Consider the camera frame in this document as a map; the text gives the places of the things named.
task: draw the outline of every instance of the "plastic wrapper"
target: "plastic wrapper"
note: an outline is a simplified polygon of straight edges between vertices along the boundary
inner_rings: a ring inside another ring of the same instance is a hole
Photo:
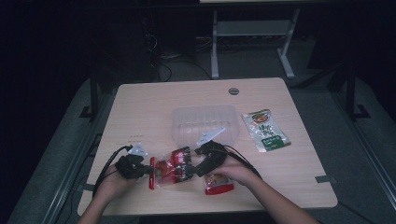
[[[280,130],[269,109],[242,115],[247,130],[260,152],[272,151],[291,144]]]
[[[160,159],[152,157],[150,165],[154,167],[154,172],[149,177],[151,189],[155,189],[155,186],[160,188],[163,185],[180,183],[193,176],[189,147],[174,150]]]
[[[226,175],[204,175],[206,195],[215,195],[233,190],[233,181]]]

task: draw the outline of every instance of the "gray carpet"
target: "gray carpet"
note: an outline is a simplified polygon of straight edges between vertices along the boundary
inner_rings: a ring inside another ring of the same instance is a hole
[[[240,48],[235,52],[222,52],[219,55],[220,79],[282,77],[287,85],[297,84],[317,72],[306,69],[314,44],[313,40],[295,40],[290,45],[288,55],[296,75],[293,80],[286,79],[276,53],[279,43],[273,42],[266,42],[259,47]],[[163,63],[172,70],[169,81],[208,79],[209,55],[208,50],[204,50],[194,59],[182,57],[164,61]],[[160,68],[160,73],[163,79],[167,79],[170,75],[170,71],[164,66]],[[329,78],[325,77],[304,90],[290,91],[327,175],[334,178],[332,186],[339,200],[339,204],[332,209],[308,212],[322,223],[395,223],[395,209],[378,181],[361,140],[357,137],[356,127],[364,133],[373,146],[376,156],[394,180],[396,124],[377,103],[371,89],[360,80],[357,80],[356,101],[357,104],[364,105],[372,117],[352,122],[346,116],[342,103],[339,103],[340,99],[342,102],[345,91],[339,93],[327,91],[326,84]],[[93,156],[88,156],[78,175],[73,176],[75,181],[70,183],[73,187],[68,197],[61,201],[59,208],[62,210],[59,211],[59,217],[54,216],[49,209],[54,197],[60,194],[59,191],[66,190],[60,186],[65,171],[71,169],[70,165],[78,159],[74,157],[77,150],[88,152],[95,137],[97,141],[100,140],[100,135],[97,134],[102,133],[106,125],[106,118],[116,92],[117,90],[114,90],[112,94],[101,94],[100,115],[94,122],[90,122],[88,119],[79,118],[82,108],[90,104],[88,81],[81,86],[21,196],[9,223],[43,223],[48,220],[50,222],[55,220],[57,223],[76,223],[81,184],[85,182],[91,169]],[[259,218],[264,214],[236,214],[236,216],[249,217],[246,219],[247,223],[256,223],[262,221]],[[149,218],[140,219],[140,223],[145,223],[145,219]],[[219,223],[219,217],[209,217],[209,220]],[[104,217],[102,223],[138,223],[138,221],[138,217]]]

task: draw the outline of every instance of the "plastic container lid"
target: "plastic container lid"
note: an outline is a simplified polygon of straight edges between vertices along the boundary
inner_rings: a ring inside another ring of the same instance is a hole
[[[213,141],[232,147],[239,134],[239,123],[233,105],[179,107],[172,112],[172,123],[172,136],[178,147],[196,149],[196,143],[203,133],[220,128],[225,130]]]

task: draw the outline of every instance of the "wooden tabletop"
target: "wooden tabletop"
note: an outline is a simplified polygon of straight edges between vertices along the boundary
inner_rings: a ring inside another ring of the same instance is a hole
[[[230,88],[239,94],[231,95]],[[300,115],[281,78],[230,79],[120,86],[88,178],[94,184],[112,153],[126,145],[141,143],[149,157],[163,157],[177,149],[172,138],[172,111],[181,106],[233,105],[239,122],[234,147],[252,163],[263,179],[303,208],[337,205],[329,182]],[[290,138],[291,145],[258,152],[241,115],[270,109],[276,124]],[[144,163],[149,164],[149,157]],[[113,201],[105,215],[157,215],[263,210],[247,188],[206,196],[204,182],[197,175],[186,182],[149,189],[145,175],[125,195]],[[81,215],[92,193],[84,190],[78,207]]]

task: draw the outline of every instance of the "dark background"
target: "dark background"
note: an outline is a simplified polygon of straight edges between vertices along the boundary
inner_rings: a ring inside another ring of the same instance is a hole
[[[177,9],[146,17],[147,11],[82,9],[74,1],[0,3],[1,223],[93,68],[102,91],[121,83],[150,82],[156,78],[150,64],[158,55],[146,51],[146,34],[158,36],[162,47],[193,56],[194,38],[211,33],[210,11]],[[318,40],[310,63],[315,68],[350,63],[345,55],[356,56],[357,76],[396,120],[394,9],[391,1],[303,8],[294,38],[313,35]],[[235,14],[230,10],[224,15]]]

